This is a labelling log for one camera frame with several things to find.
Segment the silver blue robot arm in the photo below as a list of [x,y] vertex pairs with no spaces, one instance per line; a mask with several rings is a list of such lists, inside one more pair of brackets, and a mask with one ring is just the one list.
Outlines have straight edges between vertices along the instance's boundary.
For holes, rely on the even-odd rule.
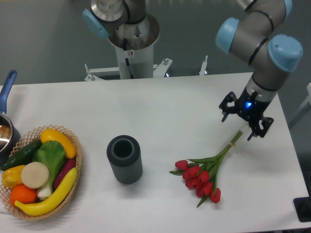
[[[272,32],[289,16],[290,0],[246,0],[246,18],[227,19],[216,35],[216,45],[246,62],[254,72],[242,94],[230,92],[220,103],[224,117],[237,114],[251,128],[251,137],[265,137],[273,119],[264,111],[303,54],[295,38]],[[85,24],[115,47],[122,79],[153,78],[154,44],[159,23],[146,12],[143,0],[93,0],[82,13]]]

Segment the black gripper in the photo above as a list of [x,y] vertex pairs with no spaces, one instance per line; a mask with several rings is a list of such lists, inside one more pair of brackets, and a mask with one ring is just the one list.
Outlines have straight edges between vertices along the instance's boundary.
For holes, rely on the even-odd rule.
[[234,92],[229,92],[219,105],[223,114],[221,122],[224,122],[228,115],[236,113],[248,121],[252,130],[247,138],[248,141],[250,141],[252,137],[257,136],[264,138],[274,122],[273,118],[263,116],[264,111],[271,101],[260,101],[256,99],[258,96],[259,94],[257,91],[250,95],[245,88],[238,99]]

